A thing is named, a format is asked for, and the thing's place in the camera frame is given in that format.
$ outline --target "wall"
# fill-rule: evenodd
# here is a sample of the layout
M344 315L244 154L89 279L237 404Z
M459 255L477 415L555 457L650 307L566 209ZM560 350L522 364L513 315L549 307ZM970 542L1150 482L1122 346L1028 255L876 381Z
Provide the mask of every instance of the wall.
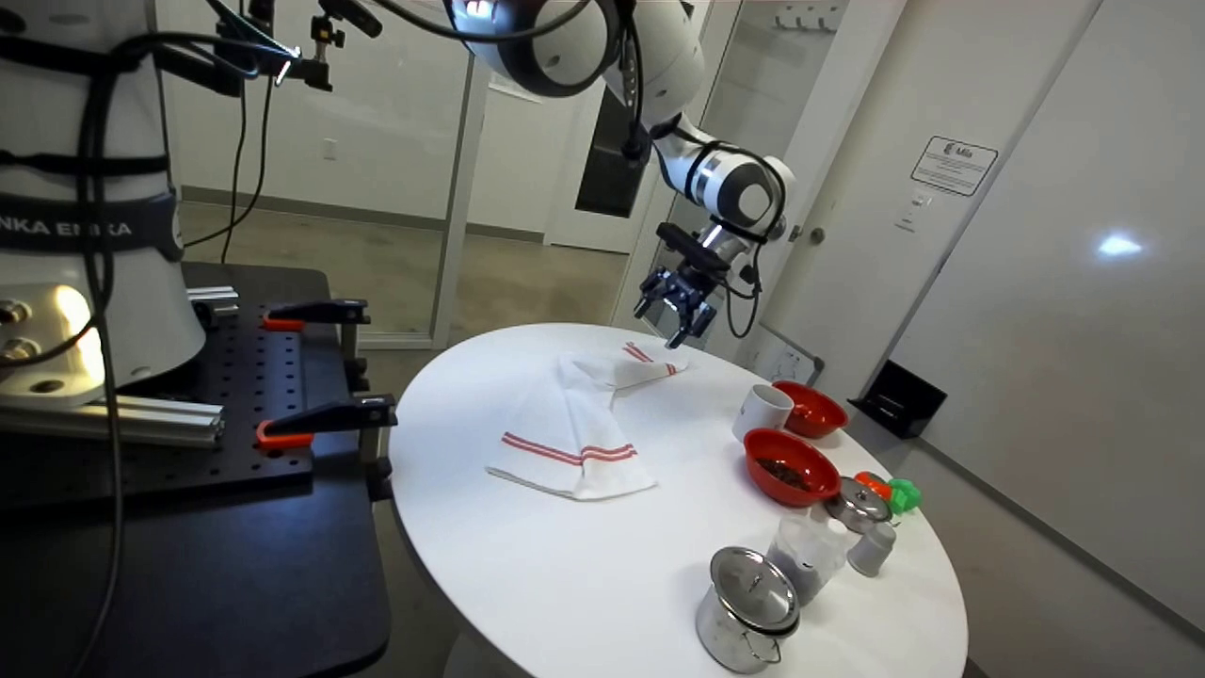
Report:
M943 263L974 201L910 186L930 137L1009 152L1088 0L910 0L810 226L827 243L790 260L767 324L827 360L854 395ZM1205 651L1152 611L1012 520L970 482L910 453L987 675L1205 675Z
M157 5L166 25L211 30L207 5ZM316 5L277 5L286 44L309 41ZM345 30L345 50L330 50L334 90L286 83L275 90L266 194L444 217L456 125L463 103L463 44L426 36L399 19L384 19L379 36ZM259 125L259 85L254 83L254 127ZM237 139L237 103L192 83L171 85L177 179L229 188ZM244 152L244 192L255 176L255 130Z

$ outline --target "white tabletop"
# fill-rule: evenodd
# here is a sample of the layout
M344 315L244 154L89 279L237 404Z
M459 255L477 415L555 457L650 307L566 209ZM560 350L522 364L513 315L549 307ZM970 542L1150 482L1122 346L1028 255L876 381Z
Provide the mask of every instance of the white tabletop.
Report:
M788 507L762 498L726 433L754 371L680 350L688 364L619 399L619 423L659 489L571 506L487 476L513 399L555 356L603 356L650 334L532 324L431 360L399 404L392 489L399 520L451 606L513 663L549 678L724 675L692 634L721 545L767 548ZM846 433L818 443L842 476L883 469ZM943 678L967 658L967 616L934 526L910 512L884 572L854 569L803 611L765 675Z

